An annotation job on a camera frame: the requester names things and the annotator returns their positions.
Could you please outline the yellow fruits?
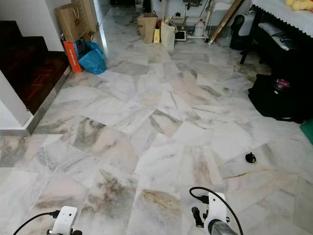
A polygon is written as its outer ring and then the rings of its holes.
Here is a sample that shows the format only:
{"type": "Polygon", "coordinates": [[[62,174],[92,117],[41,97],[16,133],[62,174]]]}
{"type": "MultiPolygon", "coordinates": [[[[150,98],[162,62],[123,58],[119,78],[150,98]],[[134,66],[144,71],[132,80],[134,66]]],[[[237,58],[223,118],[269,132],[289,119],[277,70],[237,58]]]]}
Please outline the yellow fruits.
{"type": "Polygon", "coordinates": [[[313,11],[313,0],[286,0],[285,5],[294,11],[313,11]]]}

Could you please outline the blue plastic bag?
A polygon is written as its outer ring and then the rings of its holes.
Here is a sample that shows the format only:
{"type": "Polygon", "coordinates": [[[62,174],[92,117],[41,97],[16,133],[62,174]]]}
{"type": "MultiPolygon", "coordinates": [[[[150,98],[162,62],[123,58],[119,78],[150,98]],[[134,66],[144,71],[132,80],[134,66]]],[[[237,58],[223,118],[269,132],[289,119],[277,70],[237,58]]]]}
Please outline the blue plastic bag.
{"type": "Polygon", "coordinates": [[[83,53],[78,62],[88,72],[99,75],[106,71],[106,57],[100,46],[92,41],[83,43],[83,53]]]}

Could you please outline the black chair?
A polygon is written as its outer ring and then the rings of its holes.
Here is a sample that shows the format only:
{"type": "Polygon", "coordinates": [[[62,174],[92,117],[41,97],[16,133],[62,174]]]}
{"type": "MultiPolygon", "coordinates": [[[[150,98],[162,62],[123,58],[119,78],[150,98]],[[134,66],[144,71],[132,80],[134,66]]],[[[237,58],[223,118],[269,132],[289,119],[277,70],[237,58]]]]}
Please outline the black chair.
{"type": "Polygon", "coordinates": [[[237,14],[232,23],[232,46],[235,45],[241,49],[242,58],[240,64],[244,64],[248,54],[251,51],[257,51],[259,46],[255,42],[255,27],[259,24],[260,14],[253,12],[246,14],[237,14]]]}

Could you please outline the dark wooden staircase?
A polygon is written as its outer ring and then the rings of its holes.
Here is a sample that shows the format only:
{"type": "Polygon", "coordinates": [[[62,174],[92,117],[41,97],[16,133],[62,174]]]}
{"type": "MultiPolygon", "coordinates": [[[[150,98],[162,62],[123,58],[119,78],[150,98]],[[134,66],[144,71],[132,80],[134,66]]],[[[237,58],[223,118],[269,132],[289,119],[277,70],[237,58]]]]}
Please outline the dark wooden staircase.
{"type": "Polygon", "coordinates": [[[42,36],[23,36],[17,22],[0,22],[0,70],[32,114],[67,67],[65,53],[49,51],[42,36]]]}

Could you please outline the white tote bag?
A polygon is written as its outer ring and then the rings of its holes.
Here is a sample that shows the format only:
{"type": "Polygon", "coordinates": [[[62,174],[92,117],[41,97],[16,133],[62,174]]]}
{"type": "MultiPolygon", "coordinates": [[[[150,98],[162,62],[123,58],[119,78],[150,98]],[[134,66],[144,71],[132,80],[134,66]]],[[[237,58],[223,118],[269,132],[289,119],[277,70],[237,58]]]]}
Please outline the white tote bag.
{"type": "Polygon", "coordinates": [[[176,27],[162,22],[160,27],[161,44],[168,51],[174,50],[176,27]]]}

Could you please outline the black padded bench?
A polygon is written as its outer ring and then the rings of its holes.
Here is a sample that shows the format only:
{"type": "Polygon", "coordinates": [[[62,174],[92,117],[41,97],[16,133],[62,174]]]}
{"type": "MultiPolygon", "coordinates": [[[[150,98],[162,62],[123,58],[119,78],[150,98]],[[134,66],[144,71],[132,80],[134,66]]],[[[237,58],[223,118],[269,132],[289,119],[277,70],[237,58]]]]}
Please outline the black padded bench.
{"type": "Polygon", "coordinates": [[[273,74],[284,79],[313,80],[313,38],[271,23],[259,23],[252,35],[273,74]]]}

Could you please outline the long wooden plank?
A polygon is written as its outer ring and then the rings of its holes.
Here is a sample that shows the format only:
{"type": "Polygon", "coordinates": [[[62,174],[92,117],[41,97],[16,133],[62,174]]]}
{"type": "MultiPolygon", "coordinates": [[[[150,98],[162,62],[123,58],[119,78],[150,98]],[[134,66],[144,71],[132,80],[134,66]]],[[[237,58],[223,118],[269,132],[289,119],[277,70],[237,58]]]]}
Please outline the long wooden plank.
{"type": "Polygon", "coordinates": [[[242,6],[245,0],[233,0],[233,3],[230,5],[229,9],[226,11],[224,17],[221,19],[221,22],[215,27],[213,33],[211,34],[209,40],[207,41],[208,45],[212,45],[217,38],[221,35],[222,29],[228,24],[232,19],[234,14],[242,6]]]}

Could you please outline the green mat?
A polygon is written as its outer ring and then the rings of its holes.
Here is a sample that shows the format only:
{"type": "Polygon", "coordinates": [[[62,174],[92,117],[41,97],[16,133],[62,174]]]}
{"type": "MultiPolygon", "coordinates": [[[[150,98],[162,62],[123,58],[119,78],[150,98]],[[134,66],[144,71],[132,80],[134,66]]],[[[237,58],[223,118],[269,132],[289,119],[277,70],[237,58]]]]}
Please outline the green mat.
{"type": "Polygon", "coordinates": [[[300,130],[313,145],[313,119],[309,119],[300,125],[300,130]]]}

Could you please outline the brown paper bag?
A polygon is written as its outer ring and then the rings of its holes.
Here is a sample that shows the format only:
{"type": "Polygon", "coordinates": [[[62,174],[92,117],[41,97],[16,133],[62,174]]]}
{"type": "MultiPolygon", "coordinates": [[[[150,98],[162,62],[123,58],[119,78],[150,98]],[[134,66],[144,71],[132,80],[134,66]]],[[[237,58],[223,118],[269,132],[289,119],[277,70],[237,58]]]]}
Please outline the brown paper bag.
{"type": "Polygon", "coordinates": [[[139,35],[144,43],[154,42],[154,32],[158,23],[158,16],[155,13],[144,13],[138,16],[139,35]]]}

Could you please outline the clear plastic jug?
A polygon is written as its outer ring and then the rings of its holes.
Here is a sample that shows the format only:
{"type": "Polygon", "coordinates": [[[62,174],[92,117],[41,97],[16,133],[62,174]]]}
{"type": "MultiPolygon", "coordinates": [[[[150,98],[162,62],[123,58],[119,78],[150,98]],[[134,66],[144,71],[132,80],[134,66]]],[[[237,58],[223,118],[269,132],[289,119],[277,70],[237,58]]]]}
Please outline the clear plastic jug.
{"type": "Polygon", "coordinates": [[[197,38],[205,37],[205,23],[203,19],[199,19],[199,22],[195,24],[193,36],[197,38]]]}

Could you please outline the orange red carton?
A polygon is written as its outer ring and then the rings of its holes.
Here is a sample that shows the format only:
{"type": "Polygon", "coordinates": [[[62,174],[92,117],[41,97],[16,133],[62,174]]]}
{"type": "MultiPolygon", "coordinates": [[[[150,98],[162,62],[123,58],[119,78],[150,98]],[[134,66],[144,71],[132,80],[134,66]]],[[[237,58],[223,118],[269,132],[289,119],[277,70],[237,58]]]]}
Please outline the orange red carton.
{"type": "Polygon", "coordinates": [[[80,47],[80,43],[72,42],[72,41],[63,41],[65,53],[69,60],[69,64],[72,72],[82,72],[83,69],[79,63],[80,55],[78,53],[80,47]]]}

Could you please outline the yellow packet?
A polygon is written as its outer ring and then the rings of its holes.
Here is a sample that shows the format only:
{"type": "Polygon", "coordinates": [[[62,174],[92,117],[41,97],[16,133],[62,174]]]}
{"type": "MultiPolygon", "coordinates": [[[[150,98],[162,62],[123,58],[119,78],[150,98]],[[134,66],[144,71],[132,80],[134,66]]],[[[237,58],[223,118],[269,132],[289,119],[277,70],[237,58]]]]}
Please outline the yellow packet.
{"type": "Polygon", "coordinates": [[[155,24],[155,29],[154,29],[154,43],[161,43],[161,23],[162,20],[158,20],[158,22],[155,24]]]}

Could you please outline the pink round lid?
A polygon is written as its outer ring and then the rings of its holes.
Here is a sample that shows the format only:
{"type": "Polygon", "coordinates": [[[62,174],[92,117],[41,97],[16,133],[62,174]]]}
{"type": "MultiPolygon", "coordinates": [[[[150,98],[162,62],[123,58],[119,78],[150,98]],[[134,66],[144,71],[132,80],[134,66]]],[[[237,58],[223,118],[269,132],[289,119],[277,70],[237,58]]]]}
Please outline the pink round lid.
{"type": "Polygon", "coordinates": [[[273,81],[273,91],[276,94],[289,91],[291,84],[287,80],[277,79],[273,81]]]}

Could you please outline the black fabric bag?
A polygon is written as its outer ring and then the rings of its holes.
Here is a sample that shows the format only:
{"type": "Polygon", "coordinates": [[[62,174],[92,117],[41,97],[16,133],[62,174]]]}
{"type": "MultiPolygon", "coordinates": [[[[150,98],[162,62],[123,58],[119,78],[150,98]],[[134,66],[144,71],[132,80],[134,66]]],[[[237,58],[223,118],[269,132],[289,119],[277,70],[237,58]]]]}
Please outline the black fabric bag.
{"type": "Polygon", "coordinates": [[[252,88],[248,89],[248,98],[257,112],[277,121],[299,124],[313,119],[313,90],[287,80],[291,84],[289,91],[276,94],[273,81],[277,79],[272,75],[256,75],[252,88]]]}

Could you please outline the white cloth covered table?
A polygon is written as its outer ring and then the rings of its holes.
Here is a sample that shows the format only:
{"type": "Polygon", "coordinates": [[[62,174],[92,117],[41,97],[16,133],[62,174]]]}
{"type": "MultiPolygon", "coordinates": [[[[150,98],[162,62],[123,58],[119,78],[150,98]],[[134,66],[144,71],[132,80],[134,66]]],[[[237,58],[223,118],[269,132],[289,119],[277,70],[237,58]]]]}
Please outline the white cloth covered table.
{"type": "Polygon", "coordinates": [[[285,2],[286,0],[252,0],[252,5],[313,38],[313,11],[294,11],[285,2]]]}

